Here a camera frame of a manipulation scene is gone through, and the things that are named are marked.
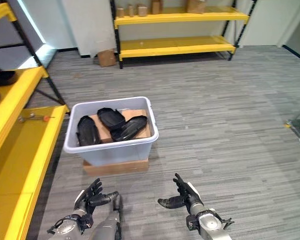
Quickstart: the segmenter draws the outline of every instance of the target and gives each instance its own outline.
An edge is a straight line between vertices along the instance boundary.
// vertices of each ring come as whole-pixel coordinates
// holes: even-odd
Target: cardboard box
[[[147,116],[147,112],[144,109],[127,109],[123,110],[121,114],[124,116],[125,121],[128,121],[132,117],[136,116]],[[91,115],[89,116],[94,120],[94,123],[96,125],[96,128],[99,131],[100,139],[103,144],[112,143],[113,140],[111,138],[110,131],[107,129],[107,127],[100,121],[98,115]],[[150,125],[147,123],[146,127],[141,130],[133,139],[142,139],[142,138],[149,138],[151,137],[151,130]]]
[[[83,161],[83,169],[89,176],[92,177],[146,172],[148,168],[148,158],[145,160],[126,161],[120,163],[107,164],[103,166],[93,166],[87,161]]]
[[[103,67],[116,65],[115,51],[113,49],[98,52],[99,65]]]
[[[94,120],[95,126],[98,129],[100,139],[103,144],[112,143],[113,140],[111,138],[111,134],[106,126],[100,121],[98,115],[91,115],[89,116]]]
[[[129,119],[136,117],[136,116],[146,116],[147,112],[144,109],[127,109],[122,110],[121,114],[124,116],[125,121],[127,122]],[[142,129],[133,139],[143,139],[151,137],[151,130],[149,123],[146,124],[145,128]]]
[[[203,14],[206,8],[206,0],[187,0],[186,12],[190,14]]]
[[[163,0],[152,0],[151,2],[151,13],[152,14],[162,14],[163,11]]]
[[[122,7],[117,7],[116,16],[118,18],[123,18],[125,16],[125,10]]]
[[[128,5],[128,13],[129,13],[130,17],[135,16],[135,9],[134,9],[134,6],[132,6],[131,4]]]
[[[138,15],[139,17],[146,17],[148,15],[148,8],[145,5],[138,5]]]

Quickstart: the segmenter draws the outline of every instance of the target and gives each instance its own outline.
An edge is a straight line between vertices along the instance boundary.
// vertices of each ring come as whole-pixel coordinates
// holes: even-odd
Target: black item on shelf
[[[0,71],[0,87],[12,85],[18,80],[15,71]]]

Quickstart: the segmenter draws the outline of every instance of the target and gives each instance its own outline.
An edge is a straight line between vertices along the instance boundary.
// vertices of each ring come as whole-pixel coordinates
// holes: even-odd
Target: small box
[[[117,7],[116,16],[118,18],[123,18],[125,16],[125,10],[122,7]]]
[[[186,12],[190,14],[203,14],[206,8],[206,0],[187,0]]]
[[[148,8],[145,5],[138,5],[139,17],[146,17],[148,15]]]
[[[152,0],[151,2],[151,13],[162,14],[163,11],[163,0]]]
[[[131,4],[128,5],[128,13],[129,13],[130,17],[135,16],[135,9],[134,9],[134,6],[132,6]]]
[[[109,49],[98,52],[98,61],[102,68],[116,65],[115,50]]]

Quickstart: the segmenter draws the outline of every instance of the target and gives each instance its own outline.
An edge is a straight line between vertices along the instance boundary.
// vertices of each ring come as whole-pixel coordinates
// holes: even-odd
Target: plastic storage bin
[[[118,141],[90,146],[78,146],[77,125],[81,117],[95,115],[101,108],[145,109],[151,137]],[[158,128],[151,103],[144,96],[129,97],[106,101],[91,101],[76,104],[71,110],[69,125],[65,135],[63,150],[69,154],[78,154],[94,166],[145,160],[149,157],[152,143],[159,137]]]

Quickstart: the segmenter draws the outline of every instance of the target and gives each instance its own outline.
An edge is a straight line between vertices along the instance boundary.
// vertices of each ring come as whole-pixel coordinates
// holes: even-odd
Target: yellow shelf board
[[[17,70],[16,74],[17,82],[0,86],[0,148],[40,79],[48,77],[42,66]]]
[[[7,17],[10,22],[17,20],[8,3],[0,3],[0,19]]]
[[[24,109],[49,121],[16,121],[0,150],[0,240],[26,238],[66,106]]]
[[[187,13],[184,7],[167,7],[162,14],[148,14],[147,16],[135,15],[130,17],[116,17],[114,27],[130,24],[156,24],[175,22],[199,22],[199,21],[226,21],[243,20],[247,23],[249,16],[237,11],[231,6],[207,6],[205,13]]]
[[[120,58],[234,52],[235,47],[222,36],[195,36],[121,41]]]

